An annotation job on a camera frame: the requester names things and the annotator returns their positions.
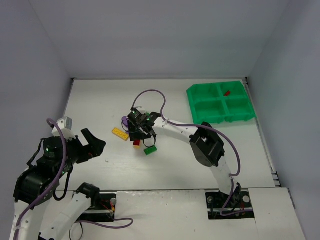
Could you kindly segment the red two-by-four lego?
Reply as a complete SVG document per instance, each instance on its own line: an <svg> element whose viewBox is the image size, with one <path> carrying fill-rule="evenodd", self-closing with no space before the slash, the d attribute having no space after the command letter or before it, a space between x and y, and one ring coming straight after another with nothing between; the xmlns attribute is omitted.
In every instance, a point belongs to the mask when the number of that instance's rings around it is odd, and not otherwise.
<svg viewBox="0 0 320 240"><path fill-rule="evenodd" d="M140 146L141 141L139 139L133 141L133 146Z"/></svg>

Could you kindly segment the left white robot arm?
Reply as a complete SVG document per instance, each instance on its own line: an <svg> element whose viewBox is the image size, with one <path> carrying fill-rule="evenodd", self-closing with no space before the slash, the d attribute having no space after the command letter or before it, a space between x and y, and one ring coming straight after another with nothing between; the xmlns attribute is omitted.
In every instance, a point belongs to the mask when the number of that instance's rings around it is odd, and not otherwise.
<svg viewBox="0 0 320 240"><path fill-rule="evenodd" d="M96 138L87 128L81 130L87 145L82 145L77 135L71 135L68 139L67 130L53 129L55 136L43 138L39 148L43 148L43 156L32 165L38 153L28 161L28 169L18 178L14 190L15 203L25 203L28 206L19 214L15 227L12 230L12 238L17 240L22 231L23 217L28 211L43 204L56 196L56 189L60 185L60 179L67 175L70 178L75 164L85 163L99 157L106 146L106 142Z"/></svg>

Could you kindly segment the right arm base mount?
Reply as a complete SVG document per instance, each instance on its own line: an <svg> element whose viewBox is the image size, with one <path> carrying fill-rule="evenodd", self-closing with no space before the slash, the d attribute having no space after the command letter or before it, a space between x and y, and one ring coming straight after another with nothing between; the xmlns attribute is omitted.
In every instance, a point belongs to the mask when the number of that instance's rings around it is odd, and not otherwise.
<svg viewBox="0 0 320 240"><path fill-rule="evenodd" d="M231 199L223 208L228 195L219 191L206 191L205 200L209 220L254 219L251 197L248 190L242 190L236 199Z"/></svg>

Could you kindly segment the purple rounded lego brick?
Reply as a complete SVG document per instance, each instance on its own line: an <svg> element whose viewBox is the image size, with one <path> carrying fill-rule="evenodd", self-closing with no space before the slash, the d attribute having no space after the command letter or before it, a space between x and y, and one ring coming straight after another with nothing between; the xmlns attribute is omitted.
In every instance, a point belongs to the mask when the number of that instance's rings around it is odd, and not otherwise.
<svg viewBox="0 0 320 240"><path fill-rule="evenodd" d="M121 118L121 122L123 123L123 125L124 125L126 128L129 127L129 125L128 125L128 117L127 117L127 116L123 116L123 117Z"/></svg>

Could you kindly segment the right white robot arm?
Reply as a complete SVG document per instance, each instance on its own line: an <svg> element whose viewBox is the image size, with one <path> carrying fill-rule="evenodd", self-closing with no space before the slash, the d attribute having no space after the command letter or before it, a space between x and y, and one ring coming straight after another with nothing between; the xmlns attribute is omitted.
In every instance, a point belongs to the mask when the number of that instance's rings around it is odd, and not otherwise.
<svg viewBox="0 0 320 240"><path fill-rule="evenodd" d="M191 146L195 159L211 170L218 183L219 192L230 197L231 201L239 198L241 185L231 176L231 170L224 158L224 142L209 123L192 125L171 122L164 120L160 113L152 112L147 115L138 108L131 108L127 118L131 141L150 138L156 140L157 136L166 136L187 143Z"/></svg>

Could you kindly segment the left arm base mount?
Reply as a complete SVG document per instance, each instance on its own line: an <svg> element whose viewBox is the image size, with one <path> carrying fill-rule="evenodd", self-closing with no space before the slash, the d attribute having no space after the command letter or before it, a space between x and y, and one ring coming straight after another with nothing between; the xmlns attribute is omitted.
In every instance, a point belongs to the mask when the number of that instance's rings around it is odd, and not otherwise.
<svg viewBox="0 0 320 240"><path fill-rule="evenodd" d="M100 202L84 211L77 221L90 221L95 223L114 222L117 203L116 192L101 192Z"/></svg>

